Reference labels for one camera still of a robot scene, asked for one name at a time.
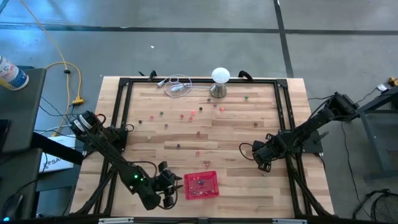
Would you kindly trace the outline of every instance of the concrete floor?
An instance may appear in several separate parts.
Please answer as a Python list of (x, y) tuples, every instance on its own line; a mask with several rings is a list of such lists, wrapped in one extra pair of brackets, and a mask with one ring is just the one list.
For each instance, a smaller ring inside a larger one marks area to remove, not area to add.
[[(116, 27), (212, 27), (277, 29), (272, 0), (39, 0), (26, 1), (45, 24)], [(280, 0), (286, 29), (397, 30), (398, 2), (394, 0)], [(0, 25), (33, 23), (17, 0), (10, 0), (0, 14)], [(254, 77), (286, 77), (279, 34), (179, 33), (179, 32), (50, 32), (67, 61), (83, 72), (82, 97), (86, 103), (76, 111), (94, 110), (103, 76), (183, 73), (208, 76), (216, 67), (226, 67), (233, 76), (246, 70)], [(398, 39), (395, 35), (287, 35), (294, 77), (304, 78), (308, 97), (323, 97), (335, 91), (354, 101), (398, 70)], [(18, 65), (44, 67), (60, 61), (57, 51), (38, 30), (2, 30), (0, 54)], [(60, 111), (66, 106), (63, 68), (47, 72), (43, 96)], [(72, 74), (72, 96), (77, 75)], [(369, 96), (373, 99), (378, 93)], [(321, 103), (312, 100), (315, 109)], [(59, 119), (42, 111), (37, 129), (58, 125)], [(372, 190), (398, 192), (398, 178), (365, 182), (375, 172), (376, 159), (362, 124), (344, 124), (351, 165), (359, 197)], [(321, 128), (329, 131), (322, 143), (326, 176), (335, 213), (350, 217), (358, 204), (349, 174), (340, 123)], [(59, 215), (69, 192), (47, 192), (39, 212)], [(46, 198), (57, 197), (59, 200)], [(359, 218), (369, 219), (363, 211)]]

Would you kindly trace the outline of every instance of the red plastic basket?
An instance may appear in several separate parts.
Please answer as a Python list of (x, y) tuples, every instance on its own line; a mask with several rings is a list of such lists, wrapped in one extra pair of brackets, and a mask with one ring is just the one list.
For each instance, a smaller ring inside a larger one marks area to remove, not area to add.
[(185, 174), (184, 182), (187, 200), (212, 198), (220, 195), (216, 171)]

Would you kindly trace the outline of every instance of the white cable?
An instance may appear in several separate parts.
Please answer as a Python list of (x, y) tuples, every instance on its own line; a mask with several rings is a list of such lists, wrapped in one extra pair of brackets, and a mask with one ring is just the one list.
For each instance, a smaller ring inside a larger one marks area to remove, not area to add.
[[(69, 126), (70, 126), (70, 124), (65, 124), (65, 125), (62, 125), (61, 127), (69, 127)], [(54, 128), (50, 128), (50, 129), (45, 130), (45, 131), (42, 131), (42, 132), (39, 133), (39, 134), (43, 134), (43, 133), (49, 132), (49, 131), (54, 130), (54, 129), (56, 129), (56, 128), (58, 128), (58, 126), (56, 126), (56, 127), (54, 127)]]
[[(189, 80), (189, 83), (186, 83), (186, 84), (180, 83), (179, 77), (184, 77), (184, 78), (188, 79), (188, 80)], [(191, 91), (192, 88), (210, 88), (209, 86), (193, 86), (192, 80), (191, 80), (190, 78), (188, 78), (186, 75), (182, 75), (182, 74), (171, 75), (171, 76), (165, 78), (165, 79), (164, 79), (163, 81), (161, 81), (160, 83), (158, 83), (157, 86), (159, 86), (159, 87), (162, 86), (162, 85), (164, 84), (164, 82), (166, 82), (166, 84), (165, 84), (165, 86), (164, 86), (164, 91), (165, 91), (166, 94), (168, 94), (168, 96), (171, 97), (171, 98), (183, 97), (183, 96), (185, 96), (186, 94), (188, 94), (188, 93)], [(185, 90), (185, 89), (187, 89), (187, 88), (188, 88), (188, 90), (187, 90), (185, 93), (181, 94), (181, 95), (173, 96), (172, 94), (170, 94), (170, 93), (167, 91), (167, 84), (168, 84), (168, 83), (174, 84), (174, 85), (172, 85), (172, 86), (170, 87), (170, 90), (171, 90), (172, 93), (175, 93), (175, 92), (178, 92), (178, 91), (182, 91), (182, 90)]]

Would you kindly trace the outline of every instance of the yellow cable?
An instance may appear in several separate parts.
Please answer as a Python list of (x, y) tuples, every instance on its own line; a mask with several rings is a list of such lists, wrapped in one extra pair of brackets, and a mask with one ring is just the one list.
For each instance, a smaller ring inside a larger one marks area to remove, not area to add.
[[(45, 34), (46, 34), (47, 37), (50, 39), (50, 41), (53, 43), (53, 45), (55, 46), (55, 48), (57, 49), (58, 53), (60, 54), (60, 56), (61, 56), (61, 58), (62, 58), (62, 62), (55, 62), (55, 63), (52, 63), (51, 65), (46, 66), (46, 69), (50, 68), (50, 67), (53, 66), (53, 65), (57, 65), (57, 64), (62, 63), (62, 64), (65, 66), (65, 70), (68, 70), (68, 66), (67, 66), (67, 64), (68, 64), (68, 65), (73, 66), (73, 67), (77, 70), (77, 72), (79, 73), (79, 88), (78, 88), (76, 100), (77, 100), (77, 99), (80, 100), (80, 99), (81, 99), (81, 98), (80, 98), (81, 72), (80, 72), (79, 68), (78, 68), (76, 65), (74, 65), (74, 64), (72, 64), (72, 63), (70, 63), (70, 62), (66, 62), (66, 61), (65, 61), (65, 59), (64, 59), (64, 57), (63, 57), (63, 55), (62, 55), (62, 53), (61, 53), (61, 50), (60, 50), (59, 46), (58, 46), (57, 43), (53, 40), (53, 38), (51, 37), (51, 35), (47, 32), (47, 30), (46, 30), (46, 29), (44, 28), (44, 26), (40, 23), (40, 21), (35, 17), (35, 15), (34, 15), (33, 12), (29, 9), (29, 7), (27, 7), (27, 5), (25, 4), (24, 0), (21, 0), (21, 3), (25, 6), (25, 8), (29, 11), (29, 13), (32, 15), (32, 17), (36, 20), (37, 25), (39, 25), (40, 28), (42, 28), (42, 30), (45, 32)], [(67, 110), (66, 110), (65, 114), (63, 115), (62, 120), (61, 120), (61, 123), (60, 123), (60, 125), (58, 126), (56, 132), (58, 132), (58, 130), (61, 128), (63, 121), (66, 121), (65, 118), (67, 118), (67, 114), (68, 114), (68, 111), (69, 111), (69, 102), (70, 102), (69, 74), (67, 74), (67, 93), (68, 93)]]

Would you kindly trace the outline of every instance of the plastic bottle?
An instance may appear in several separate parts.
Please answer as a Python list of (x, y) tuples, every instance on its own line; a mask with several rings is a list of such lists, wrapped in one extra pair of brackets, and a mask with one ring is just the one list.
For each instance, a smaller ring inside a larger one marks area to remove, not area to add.
[(29, 76), (0, 55), (0, 85), (9, 90), (20, 90), (29, 82)]

